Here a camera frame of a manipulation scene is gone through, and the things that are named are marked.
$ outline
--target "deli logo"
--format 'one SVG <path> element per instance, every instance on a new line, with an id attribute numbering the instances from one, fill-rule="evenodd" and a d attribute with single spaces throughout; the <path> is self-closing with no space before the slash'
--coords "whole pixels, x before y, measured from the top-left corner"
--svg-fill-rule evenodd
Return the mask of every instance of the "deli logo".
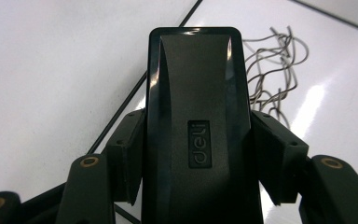
<path id="1" fill-rule="evenodd" d="M 188 128 L 188 166 L 211 168 L 211 131 L 208 120 L 191 120 Z"/>

